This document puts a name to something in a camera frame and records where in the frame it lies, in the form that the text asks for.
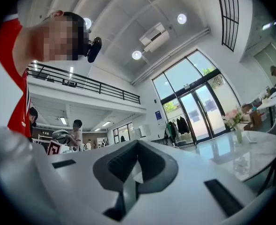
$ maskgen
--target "air conditioner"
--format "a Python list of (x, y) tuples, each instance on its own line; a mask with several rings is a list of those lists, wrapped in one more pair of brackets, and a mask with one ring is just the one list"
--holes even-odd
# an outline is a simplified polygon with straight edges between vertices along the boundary
[(153, 26), (139, 40), (145, 46), (144, 51), (151, 53), (169, 39), (169, 33), (161, 23)]

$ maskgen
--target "round ceiling light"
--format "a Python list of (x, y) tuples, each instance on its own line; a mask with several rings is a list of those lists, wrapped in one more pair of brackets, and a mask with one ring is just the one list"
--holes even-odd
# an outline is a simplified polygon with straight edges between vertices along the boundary
[(133, 52), (132, 54), (132, 58), (135, 59), (135, 60), (138, 60), (142, 57), (142, 53), (140, 51), (135, 51)]
[(184, 14), (179, 14), (177, 21), (179, 24), (184, 24), (187, 21), (187, 17)]
[(91, 28), (91, 25), (92, 25), (91, 20), (87, 17), (85, 17), (84, 20), (85, 20), (86, 29)]

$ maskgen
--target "flower vase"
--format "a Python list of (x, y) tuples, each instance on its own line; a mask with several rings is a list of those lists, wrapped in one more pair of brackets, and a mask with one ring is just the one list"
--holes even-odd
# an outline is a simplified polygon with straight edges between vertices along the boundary
[(235, 127), (235, 133), (236, 133), (237, 142), (239, 144), (241, 144), (242, 143), (242, 134), (241, 134), (241, 130), (238, 127)]

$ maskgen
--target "tree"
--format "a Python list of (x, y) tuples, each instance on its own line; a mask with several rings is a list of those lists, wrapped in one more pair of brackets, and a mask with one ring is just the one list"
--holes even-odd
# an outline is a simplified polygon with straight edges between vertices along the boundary
[(164, 107), (164, 110), (166, 113), (170, 113), (177, 109), (177, 107), (174, 106), (172, 102), (168, 102), (168, 103), (164, 104), (163, 107)]
[(203, 76), (207, 75), (208, 73), (211, 73), (214, 70), (215, 70), (215, 67), (213, 66), (211, 68), (203, 69)]

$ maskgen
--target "white table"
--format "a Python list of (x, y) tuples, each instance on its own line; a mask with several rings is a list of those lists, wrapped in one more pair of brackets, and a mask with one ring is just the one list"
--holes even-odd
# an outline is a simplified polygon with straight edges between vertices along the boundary
[[(242, 144), (237, 142), (233, 131), (200, 143), (197, 148), (187, 147), (183, 150), (211, 159), (239, 180), (246, 181), (276, 161), (276, 136), (255, 131), (244, 131), (242, 135)], [(250, 143), (247, 136), (257, 143)]]
[(264, 109), (264, 108), (268, 108), (269, 110), (269, 115), (270, 115), (270, 126), (272, 127), (274, 124), (274, 120), (273, 120), (273, 113), (271, 110), (271, 107), (276, 105), (276, 92), (273, 93), (269, 98), (268, 98), (268, 103), (264, 103), (261, 104), (257, 109)]

